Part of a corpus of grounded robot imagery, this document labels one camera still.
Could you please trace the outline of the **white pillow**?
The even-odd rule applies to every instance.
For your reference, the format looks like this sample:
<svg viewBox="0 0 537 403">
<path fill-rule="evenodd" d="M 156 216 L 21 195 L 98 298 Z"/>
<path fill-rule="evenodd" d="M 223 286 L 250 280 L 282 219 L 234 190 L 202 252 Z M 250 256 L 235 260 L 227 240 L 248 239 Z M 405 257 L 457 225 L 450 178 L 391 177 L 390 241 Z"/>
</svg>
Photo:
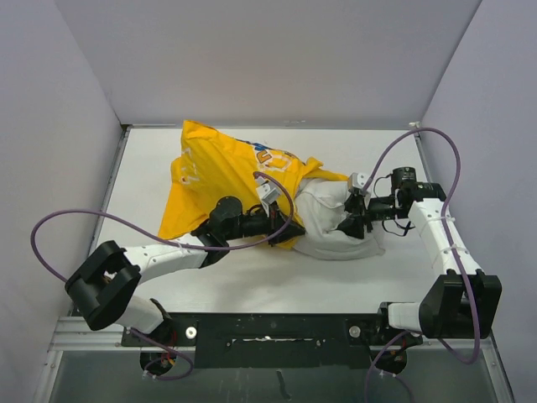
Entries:
<svg viewBox="0 0 537 403">
<path fill-rule="evenodd" d="M 345 181 L 302 180 L 295 196 L 295 208 L 305 228 L 293 249 L 321 260 L 354 260 L 383 255 L 383 231 L 375 227 L 365 238 L 353 238 L 337 229 L 347 218 Z"/>
</svg>

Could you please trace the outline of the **yellow printed pillowcase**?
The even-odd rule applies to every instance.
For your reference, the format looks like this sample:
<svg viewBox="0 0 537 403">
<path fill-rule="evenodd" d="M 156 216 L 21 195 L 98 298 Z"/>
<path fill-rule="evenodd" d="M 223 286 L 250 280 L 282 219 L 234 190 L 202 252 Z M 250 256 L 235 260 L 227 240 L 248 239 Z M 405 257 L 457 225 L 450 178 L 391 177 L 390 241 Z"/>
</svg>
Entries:
<svg viewBox="0 0 537 403">
<path fill-rule="evenodd" d="M 324 170 L 313 157 L 302 160 L 289 151 L 236 139 L 194 121 L 184 122 L 180 146 L 181 154 L 170 167 L 171 189 L 158 232 L 164 239 L 194 231 L 224 197 L 236 197 L 243 210 L 260 204 L 256 171 L 287 190 L 277 199 L 278 207 L 301 226 L 295 196 L 302 180 L 347 181 L 342 174 Z"/>
</svg>

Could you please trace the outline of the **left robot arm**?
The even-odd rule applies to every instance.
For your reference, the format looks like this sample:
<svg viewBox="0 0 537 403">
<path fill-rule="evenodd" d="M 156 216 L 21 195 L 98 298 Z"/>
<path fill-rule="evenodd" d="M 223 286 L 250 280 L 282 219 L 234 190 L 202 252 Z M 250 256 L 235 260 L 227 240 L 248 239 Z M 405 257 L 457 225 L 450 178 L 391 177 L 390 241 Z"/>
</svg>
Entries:
<svg viewBox="0 0 537 403">
<path fill-rule="evenodd" d="M 137 287 L 180 270 L 213 265 L 230 251 L 230 241 L 264 236 L 279 245 L 305 235 L 303 226 L 273 202 L 243 210 L 234 196 L 222 198 L 193 232 L 168 243 L 122 248 L 115 241 L 99 245 L 66 281 L 65 291 L 88 327 L 133 327 L 153 345 L 166 342 L 170 316 L 154 298 L 136 296 Z"/>
</svg>

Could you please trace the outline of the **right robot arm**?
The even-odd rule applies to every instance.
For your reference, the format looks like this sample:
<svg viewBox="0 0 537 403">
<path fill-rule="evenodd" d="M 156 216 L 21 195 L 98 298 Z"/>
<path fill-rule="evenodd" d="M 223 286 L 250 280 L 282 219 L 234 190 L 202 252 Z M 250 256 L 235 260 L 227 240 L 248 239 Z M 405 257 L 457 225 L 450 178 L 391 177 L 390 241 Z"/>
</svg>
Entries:
<svg viewBox="0 0 537 403">
<path fill-rule="evenodd" d="M 363 239 L 376 222 L 408 220 L 408 229 L 420 236 L 437 278 L 422 301 L 387 302 L 384 316 L 373 323 L 376 338 L 393 343 L 404 330 L 427 338 L 487 338 L 502 293 L 496 275 L 486 275 L 463 243 L 455 219 L 444 203 L 437 183 L 420 182 L 412 167 L 389 175 L 388 196 L 370 197 L 366 176 L 354 173 L 347 182 L 347 217 L 338 230 Z"/>
</svg>

